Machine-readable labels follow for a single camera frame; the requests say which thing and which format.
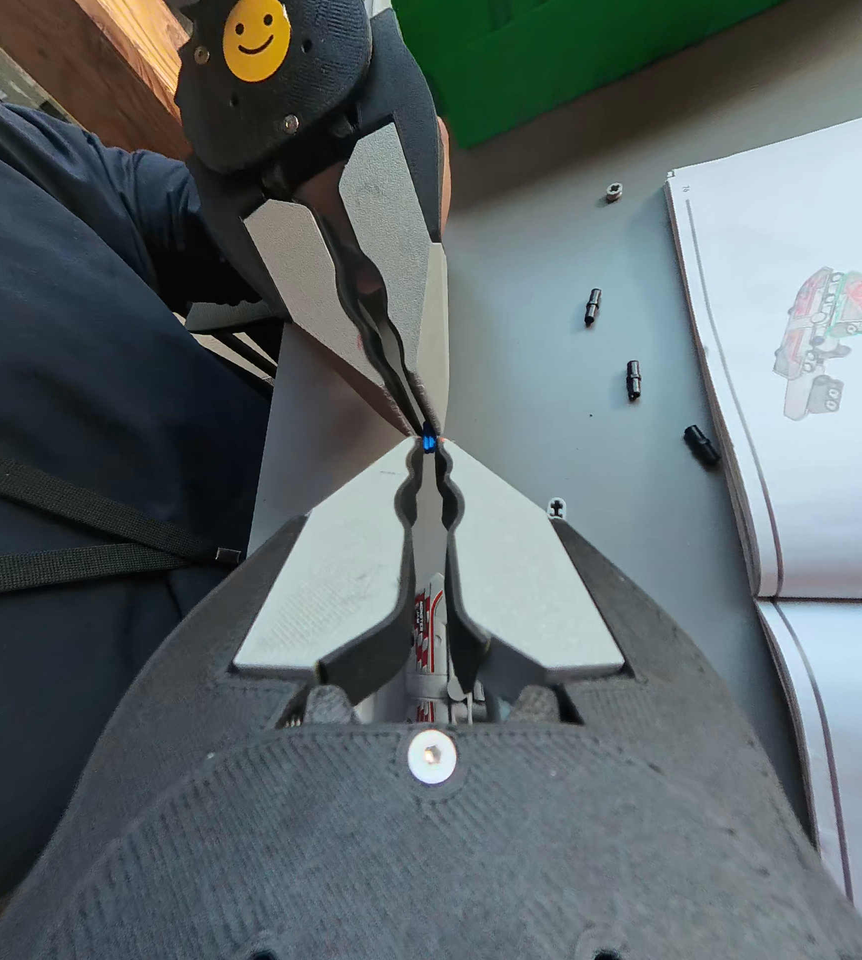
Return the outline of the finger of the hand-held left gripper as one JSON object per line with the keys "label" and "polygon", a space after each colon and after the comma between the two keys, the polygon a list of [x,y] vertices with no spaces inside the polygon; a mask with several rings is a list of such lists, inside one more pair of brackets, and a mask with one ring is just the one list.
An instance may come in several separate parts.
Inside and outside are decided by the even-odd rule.
{"label": "finger of the hand-held left gripper", "polygon": [[352,268],[336,261],[313,210],[269,199],[245,228],[297,328],[379,416],[403,434],[419,435],[381,373],[376,328]]}
{"label": "finger of the hand-held left gripper", "polygon": [[449,400],[449,317],[444,247],[428,232],[397,126],[357,141],[339,179],[357,248],[376,270],[365,294],[380,370],[416,430],[444,431]]}

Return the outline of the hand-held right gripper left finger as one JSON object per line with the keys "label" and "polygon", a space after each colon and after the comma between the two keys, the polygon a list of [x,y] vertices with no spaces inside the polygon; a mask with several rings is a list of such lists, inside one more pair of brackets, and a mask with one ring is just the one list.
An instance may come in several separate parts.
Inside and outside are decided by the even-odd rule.
{"label": "hand-held right gripper left finger", "polygon": [[425,451],[407,438],[299,518],[233,666],[341,689],[355,706],[404,666]]}

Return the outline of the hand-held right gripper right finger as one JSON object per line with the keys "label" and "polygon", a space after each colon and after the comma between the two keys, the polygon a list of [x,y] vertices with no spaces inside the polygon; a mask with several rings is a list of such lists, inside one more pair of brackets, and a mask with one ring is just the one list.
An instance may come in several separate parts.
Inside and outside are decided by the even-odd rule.
{"label": "hand-held right gripper right finger", "polygon": [[511,702],[623,671],[625,657],[558,532],[567,525],[454,441],[437,443],[448,642],[463,692]]}

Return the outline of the red white model piece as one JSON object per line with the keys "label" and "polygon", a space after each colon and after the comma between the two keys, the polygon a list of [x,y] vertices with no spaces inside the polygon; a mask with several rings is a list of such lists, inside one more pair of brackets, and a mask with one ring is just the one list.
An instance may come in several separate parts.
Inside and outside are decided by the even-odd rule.
{"label": "red white model piece", "polygon": [[476,724],[487,720],[485,691],[479,681],[462,690],[453,665],[447,631],[445,579],[435,573],[415,594],[412,652],[404,669],[404,721],[410,724]]}

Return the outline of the lego instruction booklet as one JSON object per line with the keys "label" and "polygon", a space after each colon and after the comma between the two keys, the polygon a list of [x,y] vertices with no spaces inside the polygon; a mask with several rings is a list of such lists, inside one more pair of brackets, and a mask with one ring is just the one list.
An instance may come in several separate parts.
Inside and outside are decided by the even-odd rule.
{"label": "lego instruction booklet", "polygon": [[665,190],[811,825],[862,914],[862,118]]}

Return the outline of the wooden cabinet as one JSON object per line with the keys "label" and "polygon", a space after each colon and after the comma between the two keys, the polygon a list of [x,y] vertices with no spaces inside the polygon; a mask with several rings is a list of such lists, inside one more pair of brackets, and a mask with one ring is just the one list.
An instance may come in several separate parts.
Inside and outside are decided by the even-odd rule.
{"label": "wooden cabinet", "polygon": [[0,1],[0,47],[106,145],[184,160],[188,35],[163,1]]}

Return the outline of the green storage box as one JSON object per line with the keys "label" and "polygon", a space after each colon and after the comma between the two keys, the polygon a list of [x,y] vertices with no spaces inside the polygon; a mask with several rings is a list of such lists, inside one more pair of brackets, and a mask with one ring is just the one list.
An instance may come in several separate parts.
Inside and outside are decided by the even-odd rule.
{"label": "green storage box", "polygon": [[776,1],[394,1],[451,138],[467,149]]}

